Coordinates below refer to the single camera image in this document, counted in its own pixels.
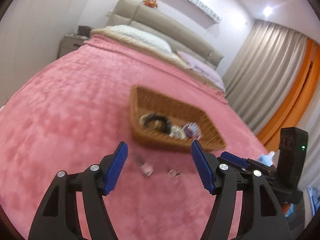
pink bedspread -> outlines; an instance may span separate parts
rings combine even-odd
[[[130,153],[154,165],[154,174],[143,178],[130,155],[116,189],[105,198],[119,239],[200,239],[214,198],[203,188],[190,154],[149,150],[132,141],[133,84],[205,110],[227,151],[250,158],[266,153],[218,91],[160,60],[94,36],[34,76],[0,112],[0,203],[25,238],[55,174],[84,171],[122,140]],[[171,179],[168,169],[182,174]],[[238,194],[229,238],[236,235],[240,210]],[[83,235],[90,239],[81,201],[79,212]]]

headboard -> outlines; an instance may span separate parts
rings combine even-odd
[[[223,55],[171,17],[132,0],[119,0],[107,26],[130,25],[166,40],[173,52],[184,51],[216,69]]]

small bottle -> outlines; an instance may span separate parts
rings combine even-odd
[[[133,154],[135,162],[137,163],[142,174],[147,178],[153,173],[153,166],[149,163],[146,163],[139,155],[136,153]]]
[[[272,157],[275,154],[276,153],[274,151],[269,152],[268,155],[261,154],[257,161],[262,163],[262,164],[264,164],[264,165],[266,165],[266,166],[268,166],[268,167],[271,167],[273,165]]]

nightstand drawer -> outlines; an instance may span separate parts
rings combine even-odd
[[[83,41],[79,39],[65,37],[62,41],[61,47],[76,50],[79,49],[82,45]]]
[[[59,53],[59,58],[63,57],[64,55],[75,51],[75,49],[68,49],[68,48],[61,48],[60,53]]]

metal screw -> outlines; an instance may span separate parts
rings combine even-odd
[[[219,165],[219,168],[222,169],[223,171],[226,171],[227,169],[229,169],[228,165],[226,165],[226,164],[224,164],[224,163],[223,163],[223,164],[220,164],[220,165]]]
[[[99,169],[99,165],[97,165],[97,164],[94,164],[90,167],[90,170],[92,170],[92,171],[97,171],[98,169]]]
[[[175,170],[170,170],[170,171],[168,172],[168,176],[169,176],[169,177],[172,177],[172,178],[175,178],[175,179],[176,179],[177,177],[179,177],[180,174],[181,174],[180,171],[175,171]]]
[[[262,175],[261,171],[258,171],[258,170],[254,170],[253,174],[257,177],[260,177]]]
[[[59,171],[59,172],[57,173],[57,176],[58,176],[59,178],[62,178],[65,174],[66,174],[66,173],[65,173],[64,171]]]

